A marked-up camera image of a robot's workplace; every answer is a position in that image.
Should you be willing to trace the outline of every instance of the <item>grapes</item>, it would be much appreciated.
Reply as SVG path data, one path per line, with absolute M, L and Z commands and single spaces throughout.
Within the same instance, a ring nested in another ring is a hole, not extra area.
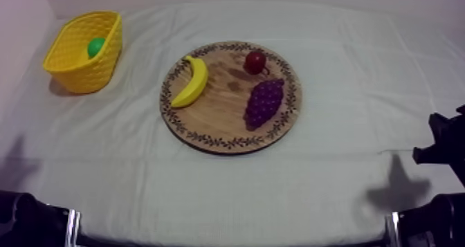
M 276 114 L 284 97 L 283 86 L 283 79 L 273 79 L 253 88 L 244 116 L 248 128 L 254 130 Z

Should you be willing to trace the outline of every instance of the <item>green fruit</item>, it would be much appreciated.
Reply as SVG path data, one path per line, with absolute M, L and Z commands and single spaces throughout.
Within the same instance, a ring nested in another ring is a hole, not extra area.
M 92 41 L 87 46 L 87 53 L 89 54 L 89 57 L 95 57 L 98 52 L 100 52 L 100 49 L 102 49 L 104 43 L 105 38 L 103 37 L 96 37 L 92 39 Z

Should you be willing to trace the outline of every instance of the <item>banana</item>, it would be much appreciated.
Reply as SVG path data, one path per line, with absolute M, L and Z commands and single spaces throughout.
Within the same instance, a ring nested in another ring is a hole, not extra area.
M 181 108 L 192 104 L 202 93 L 208 80 L 208 69 L 200 58 L 185 57 L 192 67 L 192 79 L 189 84 L 171 101 L 171 107 Z

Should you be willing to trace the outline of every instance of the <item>plastic basket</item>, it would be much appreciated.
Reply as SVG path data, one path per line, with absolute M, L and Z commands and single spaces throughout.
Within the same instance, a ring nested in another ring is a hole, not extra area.
M 87 46 L 96 37 L 104 37 L 105 43 L 89 58 Z M 112 11 L 90 12 L 63 27 L 45 57 L 44 69 L 66 90 L 92 93 L 110 81 L 121 47 L 121 16 Z

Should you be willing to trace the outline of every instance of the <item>wooden plate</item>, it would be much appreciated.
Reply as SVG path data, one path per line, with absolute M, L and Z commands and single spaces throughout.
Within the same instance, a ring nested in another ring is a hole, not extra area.
M 243 70 L 251 51 L 266 55 L 270 75 L 249 75 Z M 208 67 L 208 83 L 200 97 L 186 108 L 170 106 L 191 79 L 190 64 L 183 59 L 171 68 L 160 96 L 161 115 L 183 142 L 213 154 L 243 154 L 269 146 L 290 130 L 300 111 L 302 90 L 291 66 L 277 53 L 247 42 L 220 42 L 189 55 L 203 59 Z M 255 85 L 273 78 L 284 79 L 281 106 L 268 122 L 249 131 L 243 117 L 250 93 Z

